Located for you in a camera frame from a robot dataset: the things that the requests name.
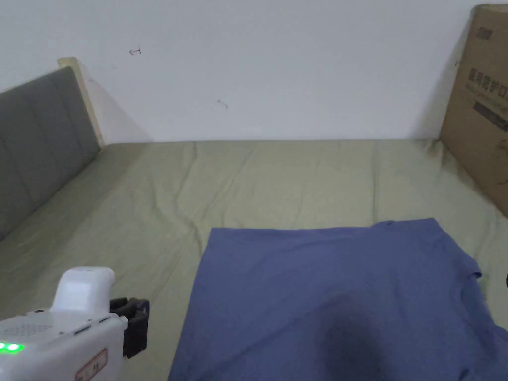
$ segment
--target green led light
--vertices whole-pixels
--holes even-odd
[[[0,342],[0,355],[1,354],[14,355],[16,353],[21,352],[24,348],[25,347],[20,344]]]

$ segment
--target blue t-shirt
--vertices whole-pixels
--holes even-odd
[[[169,380],[507,380],[480,275],[433,219],[213,229]]]

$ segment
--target sticker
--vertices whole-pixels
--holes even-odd
[[[76,373],[76,381],[89,381],[108,363],[108,349],[102,350],[91,359],[79,372]]]

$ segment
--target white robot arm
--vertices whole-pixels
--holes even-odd
[[[114,278],[104,267],[71,269],[51,308],[0,322],[0,381],[120,380],[123,357],[146,348],[150,307],[110,303]]]

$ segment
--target white wall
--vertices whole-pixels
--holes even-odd
[[[436,137],[477,2],[4,1],[0,88],[78,57],[107,143]]]

